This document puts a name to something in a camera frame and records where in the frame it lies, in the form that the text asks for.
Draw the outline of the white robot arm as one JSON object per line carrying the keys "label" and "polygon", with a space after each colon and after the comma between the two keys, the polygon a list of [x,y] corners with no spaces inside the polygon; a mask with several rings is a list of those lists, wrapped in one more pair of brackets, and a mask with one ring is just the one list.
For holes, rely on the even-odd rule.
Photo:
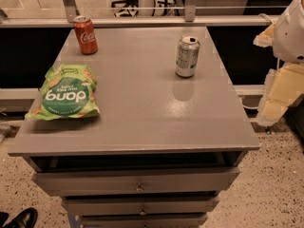
{"label": "white robot arm", "polygon": [[274,56],[283,62],[282,67],[270,69],[266,75],[257,108],[257,123],[272,126],[304,93],[304,0],[293,0],[253,44],[272,47]]}

